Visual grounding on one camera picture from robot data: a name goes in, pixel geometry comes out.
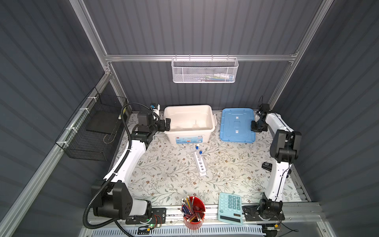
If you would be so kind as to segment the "blue plastic bin lid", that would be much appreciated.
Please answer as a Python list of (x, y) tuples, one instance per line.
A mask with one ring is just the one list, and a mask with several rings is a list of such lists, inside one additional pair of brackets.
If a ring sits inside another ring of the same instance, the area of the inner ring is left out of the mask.
[(224, 142), (254, 143), (256, 134), (251, 130), (251, 122), (254, 120), (253, 109), (223, 109), (220, 123), (220, 139)]

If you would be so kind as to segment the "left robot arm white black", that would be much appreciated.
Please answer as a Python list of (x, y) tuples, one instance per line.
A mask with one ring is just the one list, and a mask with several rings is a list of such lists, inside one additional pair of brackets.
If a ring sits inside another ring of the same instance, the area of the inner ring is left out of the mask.
[(127, 185), (155, 134), (169, 131), (171, 120), (160, 119), (159, 104), (143, 105), (138, 114), (138, 124), (133, 131), (129, 131), (125, 119), (127, 107), (125, 104), (120, 112), (120, 119), (128, 137), (127, 147), (105, 177), (93, 183), (92, 198), (83, 213), (83, 225), (90, 230), (111, 223), (119, 226), (120, 220), (130, 218), (143, 222), (152, 218), (151, 202), (133, 198)]

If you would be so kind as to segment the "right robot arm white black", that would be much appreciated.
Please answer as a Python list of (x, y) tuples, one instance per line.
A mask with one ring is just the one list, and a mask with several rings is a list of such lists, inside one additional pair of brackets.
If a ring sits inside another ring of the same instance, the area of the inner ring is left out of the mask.
[(257, 116), (259, 119), (251, 122), (251, 130), (257, 133), (271, 133), (269, 154), (274, 159), (268, 185), (258, 206), (258, 214), (264, 221), (272, 218), (280, 220), (286, 177), (299, 156), (302, 134), (293, 130), (269, 104), (260, 104)]

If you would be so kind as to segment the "white plastic storage bin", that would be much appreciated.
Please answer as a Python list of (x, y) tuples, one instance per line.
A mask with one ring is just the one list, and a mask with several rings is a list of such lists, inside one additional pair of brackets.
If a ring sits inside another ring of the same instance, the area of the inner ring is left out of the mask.
[[(171, 119), (171, 129), (165, 135), (173, 145), (207, 143), (217, 125), (216, 115), (209, 105), (166, 107), (164, 118)], [(192, 130), (195, 120), (203, 120), (206, 128)]]

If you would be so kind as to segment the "black stapler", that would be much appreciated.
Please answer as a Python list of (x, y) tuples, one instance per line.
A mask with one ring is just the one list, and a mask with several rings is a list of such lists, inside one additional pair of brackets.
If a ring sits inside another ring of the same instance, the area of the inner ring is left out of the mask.
[(271, 172), (272, 171), (272, 163), (263, 162), (262, 169)]

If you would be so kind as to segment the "yellow marker in basket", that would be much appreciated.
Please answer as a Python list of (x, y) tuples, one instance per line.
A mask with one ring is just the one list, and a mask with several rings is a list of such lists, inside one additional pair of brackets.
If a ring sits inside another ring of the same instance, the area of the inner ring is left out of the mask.
[(122, 112), (120, 113), (120, 115), (119, 115), (119, 117), (118, 117), (118, 119), (119, 119), (119, 120), (122, 120), (122, 117), (124, 116), (125, 113), (126, 113), (126, 108), (123, 108), (123, 109), (122, 109)]

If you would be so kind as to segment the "white test tube rack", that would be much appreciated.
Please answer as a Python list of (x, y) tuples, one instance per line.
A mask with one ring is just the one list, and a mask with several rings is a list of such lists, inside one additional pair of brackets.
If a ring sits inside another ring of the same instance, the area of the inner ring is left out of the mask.
[(203, 177), (203, 176), (207, 175), (207, 173), (206, 173), (206, 167), (205, 167), (205, 163), (204, 163), (203, 158), (202, 158), (201, 161), (198, 161), (198, 159), (197, 159), (197, 153), (198, 152), (196, 152), (196, 151), (194, 152), (194, 160), (195, 160), (195, 163), (196, 163), (196, 166), (197, 166), (197, 169), (198, 169), (200, 177)]

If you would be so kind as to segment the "mint green calculator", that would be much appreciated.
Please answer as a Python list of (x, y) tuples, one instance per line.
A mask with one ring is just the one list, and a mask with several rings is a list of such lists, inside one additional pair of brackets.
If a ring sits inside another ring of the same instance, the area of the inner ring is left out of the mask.
[(218, 220), (228, 224), (243, 224), (241, 196), (228, 193), (219, 194)]

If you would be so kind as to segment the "red pencil cup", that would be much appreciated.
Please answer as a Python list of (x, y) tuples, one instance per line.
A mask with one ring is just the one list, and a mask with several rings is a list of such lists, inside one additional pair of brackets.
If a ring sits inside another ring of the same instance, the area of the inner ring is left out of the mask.
[(184, 224), (190, 230), (198, 230), (204, 223), (206, 208), (201, 199), (187, 196), (182, 199), (181, 212)]

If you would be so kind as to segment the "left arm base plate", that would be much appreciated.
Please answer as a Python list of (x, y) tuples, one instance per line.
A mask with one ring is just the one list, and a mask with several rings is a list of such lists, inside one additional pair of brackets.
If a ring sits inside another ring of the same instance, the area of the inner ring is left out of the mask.
[(125, 220), (126, 225), (139, 224), (165, 224), (167, 216), (166, 208), (152, 208), (149, 216), (133, 216)]

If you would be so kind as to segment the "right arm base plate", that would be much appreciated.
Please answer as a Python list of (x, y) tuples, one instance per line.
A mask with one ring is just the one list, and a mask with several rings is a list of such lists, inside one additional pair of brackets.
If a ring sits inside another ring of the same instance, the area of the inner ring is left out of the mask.
[(246, 221), (284, 221), (284, 213), (270, 210), (260, 210), (259, 205), (242, 206), (242, 214)]

